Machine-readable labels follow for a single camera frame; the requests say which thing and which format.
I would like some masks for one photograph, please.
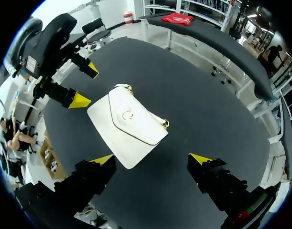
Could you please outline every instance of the gold clasp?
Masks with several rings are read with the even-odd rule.
[[[165,122],[162,123],[161,125],[162,125],[162,127],[163,127],[165,130],[167,130],[167,128],[169,127],[169,121],[166,120],[166,119],[164,119],[164,120],[165,120]]]
[[[130,94],[134,94],[133,89],[130,85],[126,86],[125,88],[130,92]]]

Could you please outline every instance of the white wall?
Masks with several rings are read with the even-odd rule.
[[[87,2],[89,0],[46,0],[32,13],[32,16],[41,19],[45,28],[58,15]]]
[[[43,28],[45,28],[49,22],[58,15],[69,12],[89,1],[90,0],[46,0],[32,13],[32,16],[41,19],[43,21]],[[95,13],[91,12],[90,7],[74,13],[73,17],[78,20],[75,31],[81,32],[80,28],[82,25],[98,18],[99,16],[101,16],[106,28],[124,22],[124,12],[128,11],[127,1],[129,0],[101,0],[97,3],[100,14],[98,14],[96,10]],[[137,5],[141,5],[141,1],[139,0],[130,1],[133,2],[133,4],[131,4],[131,7],[133,6],[132,10],[134,9],[134,1],[137,2]]]
[[[128,11],[127,0],[102,0],[97,3],[106,28],[124,22],[124,13]]]
[[[133,20],[138,20],[142,16],[142,0],[127,0],[127,11],[133,13]]]

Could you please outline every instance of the red cloth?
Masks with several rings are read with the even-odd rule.
[[[190,25],[193,20],[193,16],[185,16],[180,13],[172,13],[162,18],[161,20],[174,24]]]

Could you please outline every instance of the ceiling light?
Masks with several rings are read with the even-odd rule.
[[[248,18],[255,18],[255,17],[257,17],[257,14],[251,14],[251,15],[249,15],[249,16],[247,16]]]
[[[264,29],[264,28],[261,28],[261,30],[262,31],[265,31],[265,32],[267,32],[268,30],[266,30],[266,29]]]

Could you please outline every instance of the metal shelving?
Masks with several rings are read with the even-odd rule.
[[[165,7],[165,6],[160,6],[156,4],[150,4],[145,6],[146,9],[157,9],[157,10],[168,10],[168,11],[173,11],[175,12],[175,9],[172,9],[170,7]]]
[[[203,7],[205,7],[205,8],[208,8],[208,9],[212,10],[212,11],[218,12],[218,13],[224,15],[224,16],[226,15],[226,13],[224,13],[224,12],[222,12],[222,11],[220,11],[220,10],[214,8],[214,7],[211,7],[211,6],[209,6],[209,5],[206,5],[206,4],[203,4],[203,3],[197,2],[197,1],[192,1],[192,0],[184,0],[184,1],[188,1],[188,2],[190,2],[190,3],[194,3],[194,4],[196,4],[196,5],[203,6]]]
[[[218,25],[218,26],[222,27],[222,23],[220,23],[219,21],[217,21],[217,20],[215,20],[213,18],[207,17],[204,14],[193,12],[191,10],[181,10],[181,11],[184,12],[184,13],[192,14],[192,15],[198,17],[198,18],[202,18],[202,19],[207,20],[207,21],[209,21],[209,22],[211,22],[211,23],[213,23],[215,25]]]
[[[171,11],[171,12],[177,12],[177,13],[184,13],[184,14],[191,14],[195,17],[201,18],[205,21],[208,21],[216,26],[219,26],[221,28],[221,31],[226,31],[227,25],[230,21],[233,5],[235,3],[235,0],[214,0],[211,1],[208,5],[205,4],[204,1],[198,2],[197,0],[177,0],[174,4],[175,9],[171,8],[170,6],[164,6],[164,5],[158,5],[155,4],[155,0],[143,0],[143,15],[149,15],[149,14],[155,14],[155,10],[165,10],[165,11]],[[222,10],[217,9],[215,7],[212,7],[213,3],[217,6],[217,2],[223,2],[222,4],[226,4],[223,6]],[[215,16],[220,14],[219,19],[215,19],[211,16],[207,16],[205,14],[202,14],[201,12],[195,12],[190,9],[190,4],[195,4],[197,6],[206,8],[208,10],[211,10],[215,13]]]

